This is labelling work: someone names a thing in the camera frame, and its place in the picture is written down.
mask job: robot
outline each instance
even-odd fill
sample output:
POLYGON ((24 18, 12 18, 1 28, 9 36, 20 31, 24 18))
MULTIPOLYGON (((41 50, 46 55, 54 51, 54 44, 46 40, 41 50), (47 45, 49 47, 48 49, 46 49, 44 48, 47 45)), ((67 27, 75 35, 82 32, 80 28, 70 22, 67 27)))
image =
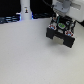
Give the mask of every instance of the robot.
POLYGON ((76 21, 84 20, 84 0, 56 0, 56 4, 53 5, 44 0, 43 2, 54 11, 50 25, 47 27, 46 37, 52 40, 54 37, 62 39, 63 45, 72 48, 75 41, 76 21))

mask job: wire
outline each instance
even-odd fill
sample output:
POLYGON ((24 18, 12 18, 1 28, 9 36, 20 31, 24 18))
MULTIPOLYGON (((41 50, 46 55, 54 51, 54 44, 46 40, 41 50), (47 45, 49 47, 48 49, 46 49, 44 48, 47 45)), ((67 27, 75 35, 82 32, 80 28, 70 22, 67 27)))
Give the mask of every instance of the wire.
POLYGON ((46 5, 50 6, 51 8, 53 7, 53 5, 48 4, 47 2, 45 2, 45 0, 43 0, 43 2, 44 2, 46 5))

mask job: white surface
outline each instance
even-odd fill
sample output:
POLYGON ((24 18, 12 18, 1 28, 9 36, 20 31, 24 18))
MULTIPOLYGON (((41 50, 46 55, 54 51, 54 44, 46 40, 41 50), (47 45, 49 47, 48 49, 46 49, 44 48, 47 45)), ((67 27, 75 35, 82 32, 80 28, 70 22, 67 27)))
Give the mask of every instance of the white surface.
POLYGON ((30 0, 20 0, 20 2, 21 2, 21 20, 32 19, 32 12, 30 9, 30 0))
POLYGON ((67 12, 67 16, 82 22, 84 20, 84 0, 73 0, 72 3, 81 6, 80 10, 73 5, 73 7, 70 7, 69 12, 67 12))
POLYGON ((0 84, 84 84, 84 28, 70 49, 46 38, 49 22, 0 24, 0 84))

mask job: metal bracket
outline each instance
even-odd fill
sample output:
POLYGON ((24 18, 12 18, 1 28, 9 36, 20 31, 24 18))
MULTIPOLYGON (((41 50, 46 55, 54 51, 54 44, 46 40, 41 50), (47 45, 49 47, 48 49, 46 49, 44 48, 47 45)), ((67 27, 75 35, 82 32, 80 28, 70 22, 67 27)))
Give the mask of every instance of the metal bracket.
POLYGON ((54 5, 54 7, 53 7, 54 12, 65 17, 66 13, 70 9, 70 5, 71 5, 72 1, 73 0, 58 0, 56 5, 54 5))

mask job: small robot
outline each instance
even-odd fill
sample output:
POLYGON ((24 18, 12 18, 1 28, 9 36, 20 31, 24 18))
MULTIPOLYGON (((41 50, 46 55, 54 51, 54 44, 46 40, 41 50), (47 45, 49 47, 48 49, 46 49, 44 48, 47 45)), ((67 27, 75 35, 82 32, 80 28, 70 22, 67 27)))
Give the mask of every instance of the small robot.
POLYGON ((47 27, 46 37, 53 40, 54 37, 62 39, 62 44, 72 48, 74 38, 74 27, 76 21, 84 20, 84 1, 83 0, 53 0, 50 6, 54 14, 50 25, 47 27))
POLYGON ((75 41, 73 37, 75 25, 76 21, 72 21, 70 17, 56 17, 54 14, 50 25, 47 27, 46 37, 53 39, 56 36, 63 39, 63 44, 71 48, 75 41))

